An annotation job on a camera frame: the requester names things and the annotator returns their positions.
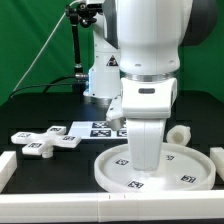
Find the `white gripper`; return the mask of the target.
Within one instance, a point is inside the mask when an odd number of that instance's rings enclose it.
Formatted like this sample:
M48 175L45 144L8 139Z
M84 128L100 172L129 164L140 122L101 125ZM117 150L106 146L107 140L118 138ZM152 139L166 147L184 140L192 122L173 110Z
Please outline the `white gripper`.
M158 168L166 120L177 96L177 80L139 82L122 79L122 111L135 170Z

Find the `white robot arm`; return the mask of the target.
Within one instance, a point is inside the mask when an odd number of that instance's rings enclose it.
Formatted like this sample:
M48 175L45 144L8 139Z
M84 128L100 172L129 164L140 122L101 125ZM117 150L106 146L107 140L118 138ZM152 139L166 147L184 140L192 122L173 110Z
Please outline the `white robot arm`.
M106 41L120 50L121 93L106 118L127 127L134 169L158 168L177 96L178 48L200 44L217 22L217 0L104 0Z

